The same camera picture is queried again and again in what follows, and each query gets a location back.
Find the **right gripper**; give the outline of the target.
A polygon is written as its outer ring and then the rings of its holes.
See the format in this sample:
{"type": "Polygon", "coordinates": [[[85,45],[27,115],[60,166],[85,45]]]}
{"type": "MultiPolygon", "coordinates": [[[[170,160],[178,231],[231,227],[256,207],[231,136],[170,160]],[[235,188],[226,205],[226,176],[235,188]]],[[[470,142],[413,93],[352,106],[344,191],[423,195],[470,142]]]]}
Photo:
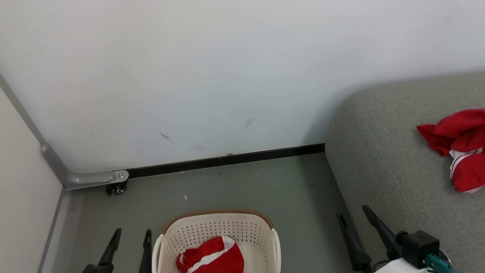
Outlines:
{"type": "MultiPolygon", "coordinates": [[[[375,273],[433,273],[433,269],[426,266],[426,261],[420,261],[424,268],[417,268],[401,258],[402,245],[396,241],[396,235],[366,204],[362,206],[369,223],[376,228],[383,245],[386,248],[388,259],[394,260],[377,269],[375,273]]],[[[337,213],[338,223],[344,237],[347,254],[353,271],[372,271],[371,258],[365,251],[353,223],[347,221],[342,213],[337,213]]]]}

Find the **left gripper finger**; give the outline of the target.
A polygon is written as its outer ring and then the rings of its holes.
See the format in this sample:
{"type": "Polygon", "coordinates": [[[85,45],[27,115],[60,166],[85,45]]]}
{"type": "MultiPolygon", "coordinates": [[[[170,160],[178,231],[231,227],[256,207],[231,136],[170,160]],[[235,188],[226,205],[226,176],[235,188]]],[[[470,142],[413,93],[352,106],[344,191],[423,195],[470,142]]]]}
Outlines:
{"type": "Polygon", "coordinates": [[[152,272],[152,231],[147,229],[142,244],[143,254],[139,266],[139,273],[152,272]]]}
{"type": "Polygon", "coordinates": [[[111,240],[109,241],[109,244],[104,250],[104,253],[102,254],[100,261],[97,263],[97,265],[88,264],[83,270],[83,273],[112,273],[113,272],[114,254],[119,247],[121,234],[122,234],[122,229],[121,228],[116,229],[113,236],[111,237],[111,240]]]}

